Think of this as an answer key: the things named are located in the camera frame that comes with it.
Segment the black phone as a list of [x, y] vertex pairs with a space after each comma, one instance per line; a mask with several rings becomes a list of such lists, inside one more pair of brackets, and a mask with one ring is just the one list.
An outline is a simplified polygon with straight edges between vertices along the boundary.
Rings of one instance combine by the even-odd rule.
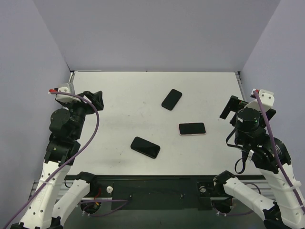
[[134, 138], [130, 147], [132, 150], [141, 153], [145, 156], [148, 156], [152, 159], [155, 159], [161, 150], [159, 145], [156, 145], [155, 143], [147, 141], [138, 136]]

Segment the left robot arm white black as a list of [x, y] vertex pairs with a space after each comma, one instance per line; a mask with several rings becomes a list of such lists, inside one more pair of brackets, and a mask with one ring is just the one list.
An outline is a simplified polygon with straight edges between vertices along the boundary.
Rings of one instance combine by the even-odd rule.
[[[95, 137], [104, 109], [102, 91], [81, 94], [50, 89], [50, 94], [61, 109], [50, 117], [51, 135], [46, 148], [42, 173], [37, 188], [29, 200], [21, 207], [25, 213], [18, 223], [12, 217], [4, 228], [11, 229], [62, 229], [68, 216], [86, 195], [94, 196], [98, 191], [97, 177], [88, 172], [80, 172], [69, 190], [57, 200], [61, 186], [71, 169], [75, 158], [83, 152]], [[87, 115], [96, 114], [93, 134], [84, 146], [78, 143]]]

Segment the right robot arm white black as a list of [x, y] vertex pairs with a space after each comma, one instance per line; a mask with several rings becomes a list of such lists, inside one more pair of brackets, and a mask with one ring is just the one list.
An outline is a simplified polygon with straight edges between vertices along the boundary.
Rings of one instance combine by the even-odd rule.
[[234, 116], [234, 127], [227, 137], [234, 136], [230, 147], [242, 151], [242, 160], [252, 161], [266, 179], [274, 199], [268, 199], [241, 182], [237, 176], [224, 171], [213, 179], [213, 190], [218, 195], [238, 199], [257, 214], [267, 229], [303, 229], [305, 227], [305, 199], [300, 192], [290, 155], [284, 143], [271, 134], [269, 120], [276, 111], [272, 108], [272, 94], [255, 93], [250, 103], [231, 96], [220, 115]]

